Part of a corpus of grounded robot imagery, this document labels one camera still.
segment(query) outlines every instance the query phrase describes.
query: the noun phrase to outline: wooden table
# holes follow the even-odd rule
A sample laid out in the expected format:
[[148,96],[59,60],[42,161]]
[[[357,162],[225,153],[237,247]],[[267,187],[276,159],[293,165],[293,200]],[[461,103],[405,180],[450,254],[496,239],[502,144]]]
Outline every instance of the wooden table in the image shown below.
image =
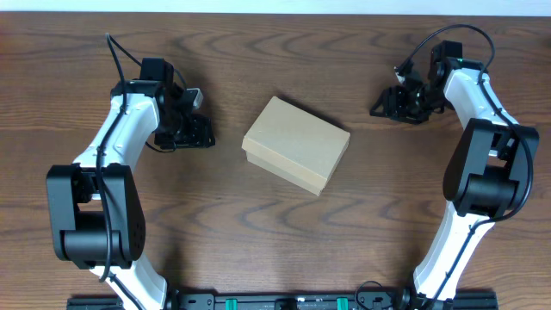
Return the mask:
[[[551,307],[551,23],[543,18],[332,15],[0,15],[0,307],[64,307],[105,284],[53,254],[45,176],[91,142],[117,83],[103,34],[137,58],[164,57],[205,95],[216,147],[142,152],[134,173],[145,252],[182,288],[229,292],[351,291],[404,283],[444,212],[443,173],[461,136],[453,111],[421,126],[368,115],[393,66],[456,22],[495,40],[492,87],[541,135],[522,213],[480,243],[461,288],[492,288],[502,309]],[[466,56],[484,39],[457,30]],[[127,78],[139,68],[122,58]],[[241,141],[272,96],[337,123],[350,146],[321,197],[247,163]],[[100,208],[92,204],[87,208]]]

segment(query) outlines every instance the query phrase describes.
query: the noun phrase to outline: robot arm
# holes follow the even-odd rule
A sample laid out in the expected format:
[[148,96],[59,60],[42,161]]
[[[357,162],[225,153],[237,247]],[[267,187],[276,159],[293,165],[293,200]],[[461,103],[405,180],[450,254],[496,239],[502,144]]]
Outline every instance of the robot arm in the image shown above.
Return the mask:
[[[426,308],[427,300],[438,300],[435,308],[450,309],[462,271],[494,225],[491,219],[517,206],[528,186],[526,152],[509,125],[516,126],[527,141],[532,158],[539,138],[534,128],[519,126],[507,114],[484,72],[483,87],[495,107],[491,105],[478,83],[484,66],[464,59],[461,43],[444,41],[433,48],[428,84],[412,67],[408,60],[396,70],[401,85],[385,90],[370,114],[420,124],[432,112],[454,109],[464,132],[444,175],[443,222],[429,253],[413,272],[409,296],[404,299],[408,301],[397,308]],[[489,157],[504,165],[488,164]]]
[[182,89],[172,81],[172,65],[144,59],[140,79],[125,81],[127,106],[121,110],[121,83],[111,91],[111,109],[97,136],[71,165],[54,165],[46,177],[54,250],[61,260],[101,276],[105,269],[106,228],[102,212],[78,206],[100,199],[96,180],[97,149],[119,113],[103,152],[102,175],[113,238],[108,284],[130,310],[163,309],[176,300],[168,284],[143,253],[145,218],[133,171],[151,133],[161,149],[210,147],[210,120],[192,114],[201,105],[199,89]]

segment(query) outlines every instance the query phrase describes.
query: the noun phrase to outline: cardboard box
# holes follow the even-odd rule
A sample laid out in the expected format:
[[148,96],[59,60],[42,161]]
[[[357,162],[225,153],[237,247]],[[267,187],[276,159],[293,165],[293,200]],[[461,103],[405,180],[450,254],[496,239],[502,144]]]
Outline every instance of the cardboard box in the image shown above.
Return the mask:
[[273,97],[243,139],[247,160],[316,195],[326,186],[350,133]]

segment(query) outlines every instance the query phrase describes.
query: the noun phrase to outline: green connector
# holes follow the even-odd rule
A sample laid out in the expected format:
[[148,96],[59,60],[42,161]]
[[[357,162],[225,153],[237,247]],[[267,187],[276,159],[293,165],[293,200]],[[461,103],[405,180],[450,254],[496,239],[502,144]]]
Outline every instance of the green connector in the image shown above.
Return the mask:
[[226,300],[226,310],[238,310],[238,300]]
[[337,310],[348,310],[348,298],[337,298]]

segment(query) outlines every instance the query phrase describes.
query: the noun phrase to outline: black cable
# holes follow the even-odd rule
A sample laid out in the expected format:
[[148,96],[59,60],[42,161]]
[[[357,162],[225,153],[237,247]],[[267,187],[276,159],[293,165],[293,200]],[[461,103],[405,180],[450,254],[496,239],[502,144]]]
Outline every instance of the black cable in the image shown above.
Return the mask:
[[440,34],[441,32],[444,32],[444,31],[450,30],[450,29],[454,29],[454,28],[469,28],[469,29],[472,29],[472,30],[478,32],[479,34],[482,34],[486,38],[486,40],[488,40],[488,42],[490,43],[491,48],[492,48],[492,56],[491,56],[490,60],[488,61],[488,63],[485,65],[485,69],[486,69],[492,63],[493,56],[495,55],[495,48],[493,47],[492,38],[490,38],[490,36],[487,33],[485,33],[483,30],[481,30],[480,28],[477,28],[473,25],[455,24],[455,25],[449,25],[447,27],[438,29],[437,31],[435,31],[434,33],[432,33],[431,35],[426,37],[421,43],[419,43],[419,45],[417,47],[415,47],[413,52],[406,58],[406,60],[404,60],[404,62],[400,66],[398,66],[396,71],[398,71],[398,72],[402,71],[402,69],[404,69],[404,67],[407,65],[407,63],[410,60],[412,60],[413,56],[415,56],[415,54],[419,51],[419,49],[421,49],[421,47],[423,47],[424,44],[426,42],[428,42],[430,39],[432,39],[436,35]]
[[150,149],[152,149],[155,152],[174,152],[176,150],[176,143],[174,143],[174,148],[170,151],[159,150],[158,148],[155,148],[154,146],[150,145],[149,142],[147,142],[147,141],[145,142],[145,146],[149,147]]
[[137,65],[141,66],[141,63],[134,56],[132,56],[131,53],[127,52],[127,50],[124,49],[117,41],[115,41],[115,39],[111,38],[111,41],[121,50],[121,52],[125,53],[125,55],[127,55],[128,58],[130,58]]
[[[358,306],[360,308],[362,308],[363,310],[373,310],[373,309],[370,309],[366,306],[364,306],[359,300],[358,300],[358,295],[360,294],[360,289],[363,288],[363,286],[365,286],[366,284],[376,284],[378,285],[380,288],[382,288],[382,285],[380,283],[378,283],[377,281],[373,281],[373,280],[367,280],[366,282],[360,284],[360,286],[358,288],[356,288],[356,292],[354,293],[354,301],[356,302],[356,304],[358,304]],[[388,297],[390,297],[390,305],[388,306],[385,306],[385,307],[382,307],[381,310],[385,310],[385,309],[389,309],[393,306],[393,303],[392,303],[392,296],[388,293],[388,292],[385,292],[387,294]]]
[[441,28],[441,29],[437,30],[436,32],[432,33],[431,35],[429,35],[426,39],[424,39],[415,48],[415,50],[413,50],[413,53],[402,63],[402,65],[400,65],[399,68],[397,68],[396,71],[398,71],[398,72],[401,71],[407,65],[407,63],[412,59],[412,57],[415,55],[415,53],[427,41],[432,39],[437,34],[440,34],[441,32],[452,29],[452,28],[469,28],[469,29],[472,29],[472,30],[478,32],[479,34],[482,34],[482,36],[484,36],[484,38],[488,41],[488,43],[490,45],[490,48],[492,49],[492,55],[490,56],[487,63],[480,69],[480,73],[479,73],[477,82],[478,82],[478,85],[480,87],[480,90],[484,94],[484,97],[486,98],[486,100],[488,101],[490,106],[492,106],[492,109],[493,109],[495,115],[497,115],[500,119],[502,119],[507,124],[507,126],[511,129],[511,131],[514,133],[514,135],[520,141],[520,144],[524,149],[524,153],[525,153],[525,156],[526,156],[526,163],[527,163],[527,166],[528,166],[528,169],[527,169],[527,183],[526,183],[526,188],[524,189],[523,198],[521,199],[521,201],[518,203],[518,205],[512,211],[510,211],[506,215],[502,215],[502,216],[499,216],[497,218],[482,220],[480,222],[477,222],[470,228],[469,233],[467,235],[467,238],[465,239],[465,242],[463,242],[463,245],[461,246],[461,249],[457,253],[457,256],[455,257],[455,260],[452,263],[451,268],[446,273],[442,284],[440,285],[437,292],[435,293],[435,296],[431,300],[429,300],[425,305],[423,305],[422,309],[430,309],[430,307],[432,307],[434,305],[434,303],[437,301],[437,299],[440,296],[440,294],[442,293],[443,289],[446,287],[446,283],[448,283],[449,278],[451,277],[451,275],[455,271],[455,268],[457,267],[457,264],[461,260],[461,257],[463,255],[463,253],[467,249],[468,243],[471,241],[471,238],[474,236],[474,233],[476,232],[476,229],[478,227],[482,226],[482,225],[489,224],[489,223],[497,223],[497,222],[500,222],[500,221],[503,221],[503,220],[508,220],[508,219],[512,218],[513,216],[515,216],[523,208],[524,204],[528,200],[529,193],[532,189],[532,182],[534,180],[534,163],[533,163],[532,156],[530,154],[530,150],[529,150],[529,147],[528,147],[528,143],[526,142],[526,139],[518,132],[518,129],[517,129],[516,125],[513,124],[512,121],[509,120],[509,118],[507,118],[505,115],[503,115],[503,113],[502,113],[503,109],[498,108],[496,106],[495,102],[490,97],[486,87],[484,86],[485,81],[482,79],[482,76],[484,75],[484,71],[492,63],[493,58],[495,57],[495,54],[496,54],[496,49],[495,49],[495,46],[493,45],[492,38],[486,32],[484,32],[483,30],[481,30],[479,28],[476,28],[475,26],[467,25],[467,24],[455,24],[455,25],[450,25],[450,26]]
[[144,308],[139,304],[136,297],[130,294],[128,289],[124,286],[124,284],[122,284],[121,280],[119,280],[116,275],[110,274],[109,280],[121,290],[121,292],[136,306],[138,310],[144,310]]
[[103,136],[102,142],[97,147],[97,156],[96,156],[96,182],[97,182],[97,190],[100,194],[100,198],[102,199],[102,208],[103,208],[103,216],[105,219],[105,230],[107,233],[107,255],[105,258],[105,268],[103,269],[103,274],[100,277],[100,282],[105,282],[105,279],[109,275],[109,270],[111,268],[111,257],[113,252],[113,236],[112,236],[112,227],[111,227],[111,216],[109,213],[109,208],[107,204],[107,197],[105,196],[105,183],[103,182],[103,174],[102,174],[102,158],[105,155],[105,145],[107,144],[109,137],[115,130],[117,124],[121,120],[122,116],[125,114],[127,110],[127,90],[125,87],[125,80],[124,80],[124,74],[122,73],[121,63],[119,62],[119,59],[117,58],[117,54],[115,53],[115,50],[113,48],[113,45],[111,44],[113,38],[109,34],[105,34],[105,38],[107,40],[107,44],[109,46],[109,50],[111,51],[111,55],[113,55],[113,60],[115,61],[117,71],[119,72],[119,77],[121,79],[121,88],[122,88],[122,106],[119,111],[119,114],[115,117],[115,120],[109,126],[107,132]]
[[[126,49],[124,49],[124,47],[122,47],[115,39],[111,38],[111,41],[113,42],[113,44],[115,44],[116,47],[118,47],[121,50],[121,52],[125,53],[125,55],[127,55],[128,58],[130,58],[136,65],[141,66],[141,63],[139,62],[139,60],[137,60],[134,56],[132,56],[132,54],[129,53]],[[176,68],[174,69],[174,72],[177,74],[178,78],[180,78],[183,88],[186,90],[188,88],[188,85],[186,84],[186,81],[183,78],[182,73],[180,73],[180,71]]]

